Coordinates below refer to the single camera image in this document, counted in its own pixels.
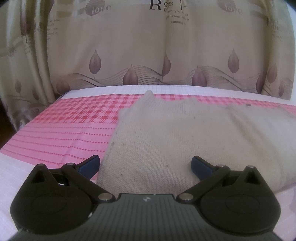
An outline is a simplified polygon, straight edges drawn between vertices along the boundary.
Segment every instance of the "curtain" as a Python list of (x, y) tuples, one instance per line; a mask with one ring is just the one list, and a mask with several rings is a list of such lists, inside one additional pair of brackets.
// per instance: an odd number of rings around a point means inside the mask
[(283, 0), (10, 0), (0, 98), (15, 129), (69, 90), (195, 85), (290, 99)]

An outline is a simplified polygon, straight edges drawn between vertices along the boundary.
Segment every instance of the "pink checkered fabric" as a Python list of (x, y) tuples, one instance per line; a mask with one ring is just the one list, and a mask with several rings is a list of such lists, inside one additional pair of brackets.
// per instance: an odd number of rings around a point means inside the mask
[[(79, 163), (94, 154), (102, 159), (116, 127), (118, 110), (130, 107), (141, 96), (109, 94), (61, 99), (17, 132), (0, 152), (33, 165), (46, 163), (49, 168)], [(179, 94), (155, 96), (168, 101), (196, 98), (209, 104), (282, 106), (296, 113), (296, 106), (267, 101)]]
[[(61, 99), (51, 107), (40, 113), (30, 123), (114, 123), (118, 118), (118, 110), (130, 107), (142, 95), (102, 95)], [(296, 113), (296, 107), (286, 104), (278, 104), (267, 101), (247, 100), (229, 97), (215, 96), (191, 96), (175, 94), (156, 94), (157, 98), (164, 100), (182, 100), (196, 98), (203, 103), (209, 104), (253, 104), (261, 107), (283, 106), (287, 110)]]

